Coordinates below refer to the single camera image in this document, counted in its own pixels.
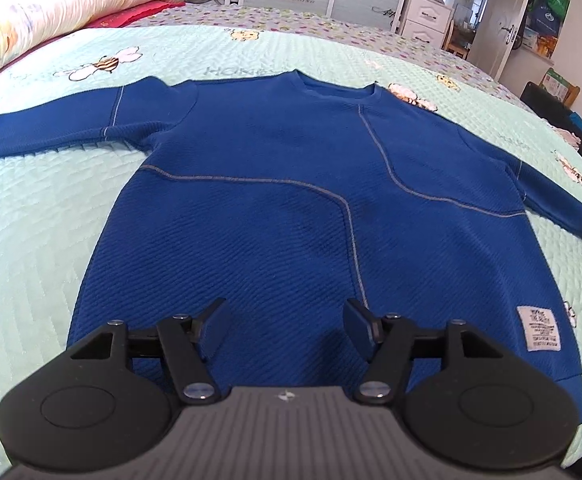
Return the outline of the white drawer cabinet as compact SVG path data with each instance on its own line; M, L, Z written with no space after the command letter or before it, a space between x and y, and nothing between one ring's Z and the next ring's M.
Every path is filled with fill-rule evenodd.
M436 0L409 0L399 33L406 39L441 49L444 45L452 9Z

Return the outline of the white clothes on chair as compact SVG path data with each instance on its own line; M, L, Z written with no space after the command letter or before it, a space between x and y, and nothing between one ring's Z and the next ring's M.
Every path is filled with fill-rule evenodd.
M580 147L580 142L582 142L582 140L579 139L578 136L576 136L575 133L572 133L571 131L562 129L562 128L558 128L558 127L553 127L552 130L558 135L560 136L560 138L567 143L571 148L574 148L575 151L579 150Z

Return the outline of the white door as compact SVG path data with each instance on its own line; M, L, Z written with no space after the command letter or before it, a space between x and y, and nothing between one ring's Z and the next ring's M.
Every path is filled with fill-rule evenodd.
M498 80L523 21L528 0L487 0L468 61Z

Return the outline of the black sofa chair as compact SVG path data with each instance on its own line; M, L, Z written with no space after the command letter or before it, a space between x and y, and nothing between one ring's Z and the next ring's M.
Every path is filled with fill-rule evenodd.
M573 133L579 140L577 151L582 156L582 118L547 90L529 81L521 94L521 101L550 125Z

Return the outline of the blue knit sweater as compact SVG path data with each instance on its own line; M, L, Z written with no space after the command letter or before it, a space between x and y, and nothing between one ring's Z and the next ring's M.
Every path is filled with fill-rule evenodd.
M355 299L423 327L469 322L582 408L574 330L530 225L582 237L582 203L502 148L382 87L300 72L148 77L0 115L0 157L98 141L146 160L94 248L70 341L222 298L221 389L353 389Z

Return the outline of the green white box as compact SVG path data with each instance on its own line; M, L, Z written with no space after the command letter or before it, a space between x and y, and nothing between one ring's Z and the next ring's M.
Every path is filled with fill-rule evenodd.
M540 86L562 103L566 102L571 89L570 83L552 67L542 76Z

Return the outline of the red pillow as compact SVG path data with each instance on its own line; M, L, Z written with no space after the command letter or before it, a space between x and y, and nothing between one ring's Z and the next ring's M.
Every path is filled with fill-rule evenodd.
M123 28L132 23L148 18L160 12L184 6L184 2L170 3L166 1L150 1L97 18L86 25L86 28Z

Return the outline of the mint bee-print quilt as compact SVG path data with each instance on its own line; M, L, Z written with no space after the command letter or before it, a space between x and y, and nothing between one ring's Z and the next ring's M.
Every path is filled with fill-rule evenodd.
M176 84L287 70L349 87L401 84L582 201L582 158L574 148L520 102L455 65L433 65L425 52L408 60L238 25L83 29L0 73L0 114L146 76ZM141 153L123 145L0 159L0 399L65 347L94 244L140 162ZM582 240L537 214L530 223L568 305L582 356ZM568 456L582 456L582 426ZM0 444L0 474L8 465Z

